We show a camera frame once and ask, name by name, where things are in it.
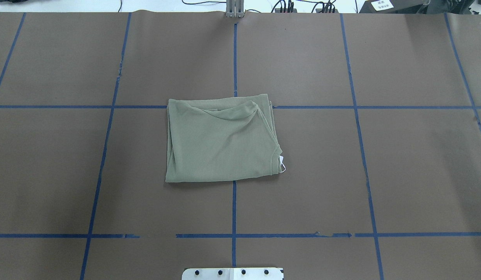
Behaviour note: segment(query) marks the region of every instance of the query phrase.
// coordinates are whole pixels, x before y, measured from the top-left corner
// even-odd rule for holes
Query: wire
[[[214,4],[219,4],[219,3],[227,3],[226,1],[204,1],[204,2],[198,2],[198,3],[186,3],[182,0],[182,3],[185,5],[199,5],[199,4],[206,4],[206,3],[214,3]]]
[[[316,2],[316,4],[313,6],[313,9],[311,10],[311,12],[314,12],[314,11],[315,11],[315,8],[317,7],[318,4],[322,4],[322,10],[324,9],[325,3],[323,3],[322,1],[320,1],[320,2]]]
[[[334,0],[331,2],[330,0],[326,3],[325,7],[320,11],[322,14],[333,14],[335,12],[335,6],[334,2],[337,0]]]
[[[275,5],[273,5],[273,9],[271,12],[273,12],[276,8],[276,6],[280,3],[280,12],[282,12],[282,2],[284,3],[284,10],[285,10],[285,0],[278,0],[278,2],[275,3]]]

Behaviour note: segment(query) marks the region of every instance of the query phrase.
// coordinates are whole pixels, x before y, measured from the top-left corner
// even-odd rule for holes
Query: grid line
[[[6,62],[4,62],[4,67],[2,68],[2,72],[0,73],[0,85],[2,84],[2,79],[4,78],[4,75],[6,74],[7,66],[9,64],[9,60],[11,59],[11,55],[13,54],[14,47],[16,45],[16,42],[18,41],[18,37],[20,36],[20,31],[24,23],[24,18],[26,17],[26,13],[23,13],[23,16],[21,17],[20,24],[18,26],[18,30],[16,31],[16,35],[14,36],[13,43],[11,44],[11,48],[9,49],[9,53],[7,54]]]
[[[166,105],[0,105],[0,109],[166,109]],[[360,110],[481,110],[481,106],[374,106],[357,105]],[[354,109],[353,105],[281,105],[273,109]]]
[[[351,87],[351,97],[353,99],[353,106],[354,106],[354,118],[356,120],[356,130],[358,132],[358,141],[360,144],[360,151],[361,151],[361,161],[363,163],[363,170],[365,171],[365,178],[366,178],[366,188],[368,191],[368,206],[370,209],[370,219],[372,221],[372,230],[374,234],[377,234],[377,225],[375,223],[375,213],[373,209],[373,202],[372,202],[372,191],[370,189],[370,179],[368,177],[368,168],[366,165],[366,157],[365,157],[365,149],[363,147],[363,137],[361,136],[361,126],[360,120],[358,115],[358,105],[356,103],[356,94],[354,92],[354,83],[353,83],[353,76],[351,74],[351,62],[349,59],[349,50],[347,48],[347,39],[346,39],[346,29],[344,25],[344,17],[342,14],[340,16],[340,27],[342,29],[342,39],[344,42],[344,52],[346,55],[346,63],[347,63],[347,73],[349,76],[349,86]],[[380,255],[380,246],[379,246],[379,238],[377,236],[373,237],[375,241],[375,254],[377,255],[377,265],[379,269],[379,277],[381,280],[384,280],[384,271],[382,269],[382,259]]]
[[[116,104],[116,98],[118,96],[118,88],[120,85],[120,78],[121,78],[121,70],[123,68],[123,60],[125,58],[125,48],[127,45],[127,39],[128,39],[128,31],[130,29],[130,20],[132,19],[132,13],[128,13],[128,18],[127,18],[127,28],[125,30],[125,38],[123,39],[123,47],[121,51],[121,60],[120,60],[120,69],[118,70],[118,76],[116,77],[116,83],[115,83],[115,90],[113,94],[113,103],[111,107],[111,112],[109,113],[109,121],[108,121],[108,129],[106,131],[106,138],[104,140],[104,149],[102,151],[102,159],[101,159],[101,166],[99,168],[99,176],[97,179],[97,186],[95,189],[95,195],[94,195],[94,204],[92,206],[92,214],[90,216],[90,224],[88,228],[88,236],[87,236],[87,242],[85,245],[85,253],[84,253],[84,261],[82,263],[82,268],[80,272],[80,280],[84,280],[85,278],[85,269],[87,267],[87,260],[88,260],[88,253],[90,250],[90,241],[92,238],[92,231],[94,228],[94,220],[95,220],[95,213],[97,210],[97,202],[99,200],[99,193],[101,190],[101,182],[102,182],[102,170],[104,169],[104,163],[106,162],[106,153],[107,153],[107,147],[108,147],[108,140],[109,140],[109,132],[111,131],[111,124],[113,122],[113,115],[114,115],[114,106]]]
[[[134,234],[0,233],[0,238],[140,238]]]
[[[330,236],[317,233],[237,233],[236,238],[375,238],[375,237],[470,237],[481,232],[387,232],[387,233],[334,233]],[[232,238],[230,233],[176,234],[179,239]]]
[[[474,98],[470,87],[468,86],[467,78],[465,76],[465,71],[463,71],[463,66],[461,65],[460,57],[458,56],[457,47],[455,46],[455,41],[453,40],[453,34],[451,33],[450,20],[448,19],[448,14],[444,13],[444,21],[446,21],[446,28],[448,29],[448,35],[450,36],[451,47],[453,48],[453,53],[457,59],[458,68],[460,69],[460,74],[463,79],[463,84],[467,90],[468,98],[470,99],[470,104],[472,105],[472,110],[474,111],[475,119],[477,120],[477,126],[479,126],[479,131],[481,132],[481,119],[479,118],[479,113],[475,108]]]
[[[237,24],[234,24],[234,97],[237,97]],[[232,267],[237,267],[237,182],[232,182]]]

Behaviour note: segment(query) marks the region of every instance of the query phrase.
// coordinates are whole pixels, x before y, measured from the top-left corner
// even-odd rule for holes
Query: white label
[[[284,165],[284,157],[283,157],[283,156],[280,156],[280,166],[283,167],[284,170],[282,170],[282,171],[279,172],[279,173],[284,173],[285,170],[287,170],[287,169],[285,168],[285,165]]]
[[[371,4],[376,11],[382,11],[382,10],[394,8],[394,6],[391,4],[391,1],[389,0],[379,0],[379,1],[372,2]]]

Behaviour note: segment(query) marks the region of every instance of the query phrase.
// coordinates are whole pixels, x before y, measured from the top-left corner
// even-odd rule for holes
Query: metal plate
[[[281,268],[186,269],[182,280],[283,280]]]

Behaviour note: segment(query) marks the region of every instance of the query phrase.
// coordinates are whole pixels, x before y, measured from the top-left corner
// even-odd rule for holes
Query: green shirt
[[[166,182],[213,182],[281,172],[267,94],[168,101]]]

